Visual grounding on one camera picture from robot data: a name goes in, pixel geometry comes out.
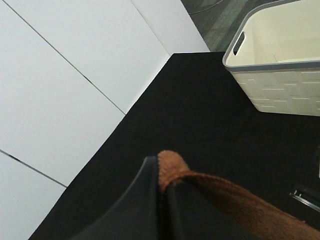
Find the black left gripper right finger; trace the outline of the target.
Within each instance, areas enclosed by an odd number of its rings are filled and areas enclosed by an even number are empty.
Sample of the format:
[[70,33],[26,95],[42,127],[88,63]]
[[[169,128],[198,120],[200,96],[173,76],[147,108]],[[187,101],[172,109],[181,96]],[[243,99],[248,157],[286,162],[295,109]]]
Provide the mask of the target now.
[[165,190],[166,211],[172,240],[189,240],[188,217],[190,199],[184,186],[171,183]]

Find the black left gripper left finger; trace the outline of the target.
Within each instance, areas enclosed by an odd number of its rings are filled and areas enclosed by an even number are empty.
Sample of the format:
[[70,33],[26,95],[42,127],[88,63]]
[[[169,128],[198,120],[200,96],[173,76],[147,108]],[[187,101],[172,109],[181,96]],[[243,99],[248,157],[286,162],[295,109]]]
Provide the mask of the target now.
[[146,157],[134,180],[116,203],[71,239],[157,240],[158,176],[158,158]]

